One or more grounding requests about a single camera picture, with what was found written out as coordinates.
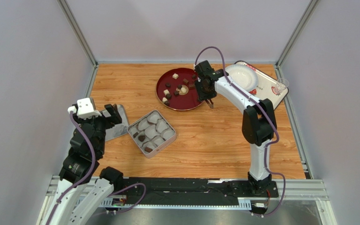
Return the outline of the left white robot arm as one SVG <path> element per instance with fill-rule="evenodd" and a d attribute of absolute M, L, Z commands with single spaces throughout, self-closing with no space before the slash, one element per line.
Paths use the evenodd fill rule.
<path fill-rule="evenodd" d="M 92 190 L 77 204 L 103 158 L 106 141 L 124 135 L 129 122 L 122 105 L 108 104 L 98 111 L 88 98 L 70 106 L 68 113 L 75 129 L 43 225 L 86 224 L 101 202 L 123 183 L 122 172 L 106 167 Z"/>

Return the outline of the dark chocolate bottom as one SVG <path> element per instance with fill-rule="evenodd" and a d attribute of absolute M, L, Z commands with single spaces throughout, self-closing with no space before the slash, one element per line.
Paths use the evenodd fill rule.
<path fill-rule="evenodd" d="M 139 135 L 137 138 L 140 142 L 144 142 L 144 140 L 146 139 L 145 135 Z"/>

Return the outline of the metal tongs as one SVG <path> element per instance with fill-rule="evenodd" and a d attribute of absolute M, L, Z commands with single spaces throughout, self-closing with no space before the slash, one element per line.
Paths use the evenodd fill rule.
<path fill-rule="evenodd" d="M 211 109 L 214 108 L 214 104 L 213 104 L 211 99 L 201 100 L 199 98 L 198 89 L 197 89 L 195 83 L 190 83 L 189 86 L 188 86 L 188 90 L 189 90 L 189 93 L 193 96 L 193 98 L 195 99 L 196 102 L 198 102 L 199 104 L 201 104 L 202 102 L 205 102 L 209 106 L 209 108 L 211 108 Z"/>

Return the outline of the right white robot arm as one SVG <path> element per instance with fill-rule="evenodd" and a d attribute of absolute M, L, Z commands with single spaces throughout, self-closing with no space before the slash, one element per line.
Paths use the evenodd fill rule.
<path fill-rule="evenodd" d="M 212 99 L 220 94 L 242 112 L 242 134 L 249 142 L 251 152 L 248 172 L 250 192 L 254 195 L 265 192 L 272 177 L 269 171 L 270 145 L 277 133 L 272 102 L 250 95 L 225 70 L 214 70 L 206 60 L 195 65 L 194 71 L 197 74 L 195 88 L 198 101 L 212 107 Z"/>

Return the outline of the square tin box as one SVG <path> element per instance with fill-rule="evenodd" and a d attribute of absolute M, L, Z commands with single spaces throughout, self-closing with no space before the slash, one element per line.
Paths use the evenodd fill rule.
<path fill-rule="evenodd" d="M 153 110 L 148 114 L 142 116 L 127 128 L 128 134 L 135 142 L 138 149 L 146 158 L 152 158 L 160 153 L 163 149 L 172 144 L 177 138 L 177 132 L 163 117 L 163 115 Z M 140 142 L 133 134 L 138 132 L 139 135 L 145 135 L 144 142 Z M 144 151 L 145 147 L 153 149 L 151 153 Z"/>

